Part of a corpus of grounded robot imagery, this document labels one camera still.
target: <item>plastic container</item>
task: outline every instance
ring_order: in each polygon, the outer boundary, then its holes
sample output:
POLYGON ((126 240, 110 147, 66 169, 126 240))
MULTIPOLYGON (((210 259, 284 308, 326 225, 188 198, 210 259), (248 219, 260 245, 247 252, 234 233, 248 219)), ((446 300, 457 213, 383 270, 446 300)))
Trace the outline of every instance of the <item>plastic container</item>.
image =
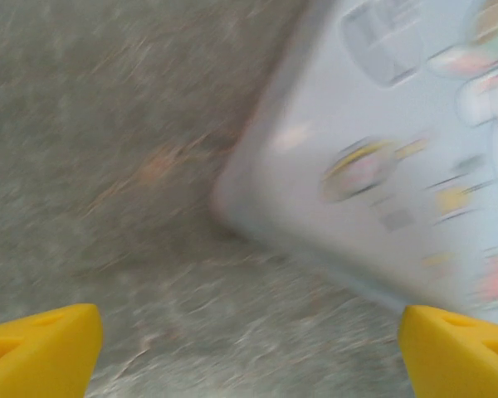
POLYGON ((392 308, 498 323, 498 0, 314 1, 213 204, 392 308))

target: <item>gray carpet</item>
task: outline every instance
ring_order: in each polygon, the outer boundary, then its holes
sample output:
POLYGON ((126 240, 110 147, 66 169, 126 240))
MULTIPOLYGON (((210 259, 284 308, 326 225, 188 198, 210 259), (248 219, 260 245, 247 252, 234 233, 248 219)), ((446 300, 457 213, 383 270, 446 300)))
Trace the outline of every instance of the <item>gray carpet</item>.
POLYGON ((0 322, 96 303, 88 396, 413 396, 396 317, 208 212, 304 5, 0 0, 0 322))

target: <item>floor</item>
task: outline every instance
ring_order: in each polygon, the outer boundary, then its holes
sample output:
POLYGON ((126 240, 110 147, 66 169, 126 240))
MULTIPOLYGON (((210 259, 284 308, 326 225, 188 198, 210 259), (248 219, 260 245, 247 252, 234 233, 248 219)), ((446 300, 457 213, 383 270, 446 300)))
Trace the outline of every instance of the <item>floor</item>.
POLYGON ((393 314, 208 211, 305 3, 0 0, 0 322, 96 303, 87 396, 413 396, 393 314))

